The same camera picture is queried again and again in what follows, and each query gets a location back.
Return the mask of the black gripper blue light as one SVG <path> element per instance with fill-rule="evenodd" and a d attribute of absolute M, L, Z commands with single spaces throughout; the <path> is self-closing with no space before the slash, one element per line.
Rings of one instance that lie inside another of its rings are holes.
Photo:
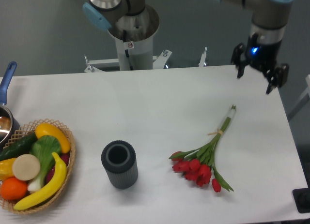
<path fill-rule="evenodd" d="M 289 64 L 277 64 L 277 55 L 282 40 L 273 44 L 259 43 L 258 33 L 254 33 L 248 38 L 247 47 L 243 43 L 238 44 L 231 57 L 231 64 L 237 69 L 237 78 L 244 75 L 247 65 L 262 72 L 268 81 L 266 94 L 270 94 L 273 89 L 281 88 L 288 78 Z M 245 52 L 245 60 L 241 60 L 241 55 Z"/>

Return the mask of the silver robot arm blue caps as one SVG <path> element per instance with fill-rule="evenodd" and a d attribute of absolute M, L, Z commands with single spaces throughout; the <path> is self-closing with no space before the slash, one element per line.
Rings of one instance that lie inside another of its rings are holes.
<path fill-rule="evenodd" d="M 242 77 L 246 66 L 267 79 L 267 93 L 282 87 L 289 65 L 277 63 L 278 51 L 294 0 L 218 0 L 252 11 L 247 44 L 237 45 L 231 63 Z M 122 71 L 153 68 L 153 37 L 159 16 L 145 0 L 88 0 L 83 4 L 87 19 L 115 40 Z"/>

